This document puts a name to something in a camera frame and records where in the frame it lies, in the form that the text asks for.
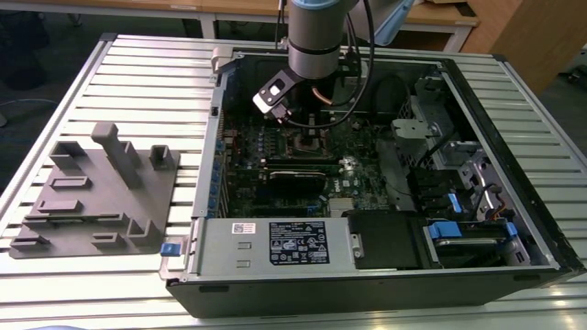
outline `sticker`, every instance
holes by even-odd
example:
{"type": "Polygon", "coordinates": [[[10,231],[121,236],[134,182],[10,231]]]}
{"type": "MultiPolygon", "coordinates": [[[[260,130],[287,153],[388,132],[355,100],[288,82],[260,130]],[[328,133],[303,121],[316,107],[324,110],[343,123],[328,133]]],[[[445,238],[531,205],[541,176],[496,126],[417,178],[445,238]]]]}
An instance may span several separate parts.
{"type": "Polygon", "coordinates": [[[269,222],[268,254],[276,266],[331,263],[324,222],[269,222]]]}
{"type": "Polygon", "coordinates": [[[255,223],[233,223],[232,233],[233,234],[253,234],[256,229],[255,223]]]}
{"type": "Polygon", "coordinates": [[[172,9],[185,9],[185,10],[194,10],[194,6],[193,5],[170,5],[169,6],[172,9]]]}

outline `table leg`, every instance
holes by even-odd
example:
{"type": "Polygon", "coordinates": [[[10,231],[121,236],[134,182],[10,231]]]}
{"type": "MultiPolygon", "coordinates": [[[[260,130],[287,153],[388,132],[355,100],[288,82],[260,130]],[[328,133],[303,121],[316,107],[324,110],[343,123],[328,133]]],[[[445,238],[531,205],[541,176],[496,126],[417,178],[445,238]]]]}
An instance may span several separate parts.
{"type": "Polygon", "coordinates": [[[447,45],[444,46],[443,52],[457,53],[460,48],[467,41],[468,34],[471,33],[471,26],[459,26],[452,33],[447,45]]]}
{"type": "Polygon", "coordinates": [[[216,15],[212,12],[200,13],[200,24],[204,39],[216,39],[216,15]]]}

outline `cable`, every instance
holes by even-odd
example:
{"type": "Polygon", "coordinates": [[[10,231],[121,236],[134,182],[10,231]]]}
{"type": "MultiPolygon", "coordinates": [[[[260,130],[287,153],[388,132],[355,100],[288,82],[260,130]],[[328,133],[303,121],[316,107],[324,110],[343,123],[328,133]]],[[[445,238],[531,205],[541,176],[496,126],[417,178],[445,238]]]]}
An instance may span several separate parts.
{"type": "Polygon", "coordinates": [[[441,139],[436,142],[436,144],[433,145],[433,147],[425,152],[425,154],[421,156],[420,160],[417,161],[417,163],[415,163],[415,167],[420,167],[421,163],[424,162],[424,160],[433,155],[433,153],[440,149],[441,146],[444,146],[444,144],[448,142],[448,140],[453,137],[453,135],[456,134],[456,128],[452,128],[452,131],[444,135],[441,137],[441,139]]]}
{"type": "Polygon", "coordinates": [[[360,76],[363,75],[361,65],[360,65],[360,51],[359,51],[359,45],[356,44],[356,32],[355,32],[355,25],[352,24],[351,14],[347,14],[347,30],[348,30],[348,36],[349,36],[349,39],[352,41],[352,46],[353,46],[353,47],[351,47],[351,42],[349,42],[348,43],[348,51],[349,52],[355,51],[356,55],[359,57],[359,63],[357,63],[357,68],[356,68],[356,84],[355,84],[353,91],[351,92],[351,94],[348,94],[348,97],[345,100],[340,101],[340,102],[333,102],[329,98],[327,98],[325,96],[321,95],[321,93],[316,87],[312,87],[312,93],[313,93],[315,97],[325,105],[329,105],[331,107],[340,107],[341,105],[348,104],[349,101],[356,97],[356,93],[359,93],[360,76]]]}
{"type": "Polygon", "coordinates": [[[363,0],[363,3],[365,4],[365,14],[367,14],[367,22],[368,22],[368,69],[367,69],[367,77],[365,82],[363,83],[363,88],[360,89],[359,95],[356,96],[355,103],[351,105],[351,108],[348,109],[347,113],[343,115],[343,117],[328,124],[321,125],[305,125],[300,124],[299,122],[295,122],[293,120],[289,120],[288,123],[292,124],[292,126],[300,127],[303,129],[328,129],[331,127],[335,127],[336,125],[341,124],[348,117],[352,115],[356,109],[356,104],[359,103],[360,98],[363,97],[363,94],[367,90],[368,82],[371,81],[371,73],[373,71],[373,62],[375,62],[375,24],[373,24],[373,15],[371,13],[371,6],[368,5],[368,0],[363,0]]]}
{"type": "Polygon", "coordinates": [[[283,0],[283,6],[281,6],[281,26],[285,26],[285,5],[287,5],[287,0],[283,0]]]}
{"type": "Polygon", "coordinates": [[[283,15],[281,5],[279,4],[279,11],[277,11],[277,24],[275,26],[275,49],[277,49],[277,37],[279,37],[279,25],[280,25],[280,18],[283,15]]]}
{"type": "Polygon", "coordinates": [[[1,103],[0,107],[2,107],[4,105],[10,105],[17,102],[46,102],[46,103],[52,103],[53,105],[58,105],[58,103],[54,102],[53,100],[45,100],[44,98],[22,98],[20,100],[12,100],[12,101],[1,103]]]}
{"type": "Polygon", "coordinates": [[[495,186],[493,183],[488,183],[487,185],[483,186],[483,189],[479,193],[479,197],[476,198],[475,201],[473,208],[471,209],[471,215],[468,216],[468,220],[467,220],[468,222],[475,222],[475,218],[477,217],[480,201],[483,200],[483,195],[485,194],[487,189],[489,189],[492,186],[495,186]]]}
{"type": "Polygon", "coordinates": [[[497,209],[492,212],[492,214],[488,216],[491,220],[495,220],[497,218],[497,215],[505,210],[505,201],[499,195],[499,192],[495,193],[495,199],[500,202],[500,205],[497,209]]]}
{"type": "Polygon", "coordinates": [[[396,193],[400,193],[400,194],[403,194],[403,195],[409,196],[411,198],[413,198],[413,195],[412,195],[412,194],[408,194],[407,192],[400,191],[399,189],[396,189],[396,187],[392,186],[391,183],[388,183],[388,181],[387,181],[387,177],[383,177],[383,181],[385,182],[385,185],[387,185],[392,190],[395,190],[396,193]]]}

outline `floor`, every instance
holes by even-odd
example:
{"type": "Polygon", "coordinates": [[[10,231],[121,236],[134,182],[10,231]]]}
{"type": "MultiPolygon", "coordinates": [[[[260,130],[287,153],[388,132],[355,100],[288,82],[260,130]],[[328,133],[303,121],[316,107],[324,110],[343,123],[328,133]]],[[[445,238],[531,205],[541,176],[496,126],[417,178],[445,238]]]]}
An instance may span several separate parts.
{"type": "MultiPolygon", "coordinates": [[[[36,55],[48,74],[46,82],[28,91],[13,91],[0,83],[0,104],[21,98],[42,98],[58,102],[102,32],[181,37],[198,33],[197,24],[180,19],[82,15],[81,22],[82,25],[74,27],[65,14],[45,14],[44,26],[50,45],[36,51],[36,55]]],[[[218,35],[225,39],[244,40],[255,35],[257,40],[272,41],[273,28],[275,25],[268,23],[233,23],[232,26],[221,23],[218,35]]],[[[576,145],[587,153],[587,91],[559,77],[540,95],[540,100],[576,145]]],[[[53,110],[54,106],[44,102],[20,102],[0,107],[0,113],[8,119],[6,126],[0,128],[0,193],[53,110]]]]}

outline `metal bracket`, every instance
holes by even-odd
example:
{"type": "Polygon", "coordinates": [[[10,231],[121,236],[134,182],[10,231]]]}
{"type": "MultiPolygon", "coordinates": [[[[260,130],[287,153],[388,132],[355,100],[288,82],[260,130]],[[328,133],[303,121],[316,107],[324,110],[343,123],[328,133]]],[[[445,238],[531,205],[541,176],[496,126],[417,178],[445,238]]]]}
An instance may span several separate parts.
{"type": "Polygon", "coordinates": [[[423,140],[432,135],[428,124],[417,119],[396,119],[392,126],[395,135],[403,139],[423,140]]]}
{"type": "Polygon", "coordinates": [[[351,249],[355,259],[360,259],[365,256],[363,242],[360,241],[360,234],[351,234],[351,249]]]}
{"type": "Polygon", "coordinates": [[[212,58],[209,59],[212,65],[212,72],[217,74],[222,65],[226,65],[233,60],[233,48],[228,46],[216,47],[212,51],[212,58]]]}

